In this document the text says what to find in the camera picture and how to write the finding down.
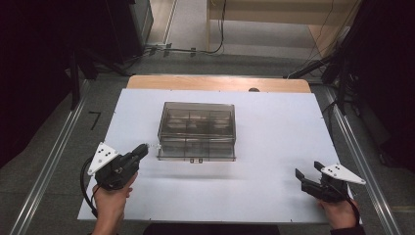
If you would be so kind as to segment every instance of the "transparent plastic box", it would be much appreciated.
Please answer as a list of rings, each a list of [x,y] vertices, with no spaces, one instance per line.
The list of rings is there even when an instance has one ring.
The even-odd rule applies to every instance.
[[[235,107],[165,102],[159,140],[159,160],[234,162]]]

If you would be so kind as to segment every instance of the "sleeve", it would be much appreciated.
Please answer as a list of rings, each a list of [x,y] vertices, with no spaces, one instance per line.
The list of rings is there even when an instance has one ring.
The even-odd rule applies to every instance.
[[[364,229],[362,226],[352,227],[352,228],[343,228],[343,229],[334,229],[331,230],[332,235],[365,235]]]

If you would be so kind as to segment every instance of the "human hand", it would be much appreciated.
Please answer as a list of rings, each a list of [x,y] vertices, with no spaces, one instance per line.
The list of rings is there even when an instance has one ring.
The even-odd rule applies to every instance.
[[[355,200],[351,201],[358,208],[357,202]],[[333,229],[351,228],[356,225],[354,211],[348,201],[327,203],[322,200],[318,200],[318,205],[324,209]]]
[[[131,184],[137,178],[137,172],[122,189],[107,191],[95,185],[93,192],[97,205],[98,219],[92,234],[116,234],[124,219],[126,199],[130,197]]]

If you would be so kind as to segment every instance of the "metal rail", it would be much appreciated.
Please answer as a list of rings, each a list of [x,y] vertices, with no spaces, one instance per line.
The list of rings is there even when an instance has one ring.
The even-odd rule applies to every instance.
[[[12,230],[10,231],[11,235],[25,234],[28,226],[31,223],[31,220],[36,213],[37,207],[40,204],[40,201],[43,197],[43,194],[46,191],[46,188],[49,184],[49,181],[52,177],[53,172],[61,158],[62,152],[64,151],[65,146],[68,143],[69,137],[73,131],[74,126],[79,118],[79,115],[82,111],[82,108],[85,104],[86,95],[89,91],[89,81],[84,80],[81,87],[81,100],[76,108],[71,111],[67,117],[67,120],[64,124],[64,127],[59,134],[48,159],[45,162],[40,174],[38,175],[33,187],[28,193],[27,197],[23,202],[23,206],[19,216],[13,225]]]
[[[330,103],[335,101],[334,91],[326,89],[326,95]],[[360,174],[366,179],[366,189],[372,200],[373,206],[378,214],[379,219],[381,220],[384,230],[387,234],[390,235],[400,235],[402,234],[391,211],[388,202],[382,193],[378,181],[376,180],[369,164],[366,162],[366,157],[360,148],[360,145],[354,135],[354,132],[348,122],[347,116],[343,116],[340,110],[335,108],[336,120],[339,123],[339,126],[342,130],[342,133],[346,139],[348,148],[351,151],[354,162],[357,165],[357,169]]]

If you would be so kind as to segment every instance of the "white board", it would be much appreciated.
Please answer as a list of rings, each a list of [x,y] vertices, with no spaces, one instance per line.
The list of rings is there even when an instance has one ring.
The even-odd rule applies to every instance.
[[[235,162],[165,162],[157,150],[140,163],[125,219],[180,222],[327,223],[300,189],[339,159],[313,94],[124,89],[105,143],[121,154],[158,144],[164,102],[234,104]],[[95,180],[91,179],[91,194]],[[78,219],[94,219],[83,202]]]

